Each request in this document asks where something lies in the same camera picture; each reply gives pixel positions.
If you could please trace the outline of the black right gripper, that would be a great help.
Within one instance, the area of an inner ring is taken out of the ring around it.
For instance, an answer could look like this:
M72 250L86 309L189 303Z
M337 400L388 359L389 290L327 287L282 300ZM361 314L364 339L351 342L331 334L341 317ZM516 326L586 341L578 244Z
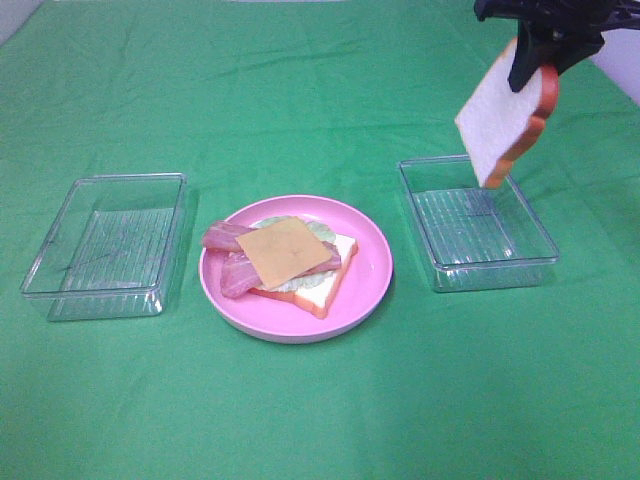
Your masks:
M511 91L520 92L547 57L547 64L561 75L604 46L601 33L639 29L638 1L608 0L478 0L476 18L516 20L518 35L508 76Z

